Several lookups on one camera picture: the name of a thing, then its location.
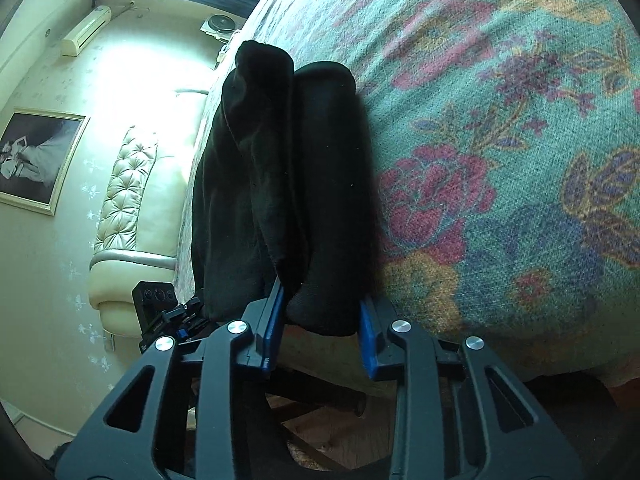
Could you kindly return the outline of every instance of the framed picture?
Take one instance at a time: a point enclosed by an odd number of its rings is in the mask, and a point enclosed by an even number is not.
[[[16,108],[0,137],[0,202],[53,215],[89,117]]]

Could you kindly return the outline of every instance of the wedding photo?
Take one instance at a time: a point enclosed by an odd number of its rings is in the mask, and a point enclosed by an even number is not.
[[[88,117],[17,108],[0,137],[0,202],[53,215]]]

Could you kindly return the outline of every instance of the black fabric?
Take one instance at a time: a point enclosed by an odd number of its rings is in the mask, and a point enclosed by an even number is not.
[[[371,290],[374,239],[366,122],[353,76],[247,41],[227,77],[196,171],[196,288],[217,322],[277,276],[290,322],[350,335]]]

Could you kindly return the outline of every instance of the white wall-mounted air conditioner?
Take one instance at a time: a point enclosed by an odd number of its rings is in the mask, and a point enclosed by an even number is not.
[[[95,9],[74,30],[68,33],[60,43],[63,56],[77,56],[96,34],[111,21],[111,9],[106,5]]]

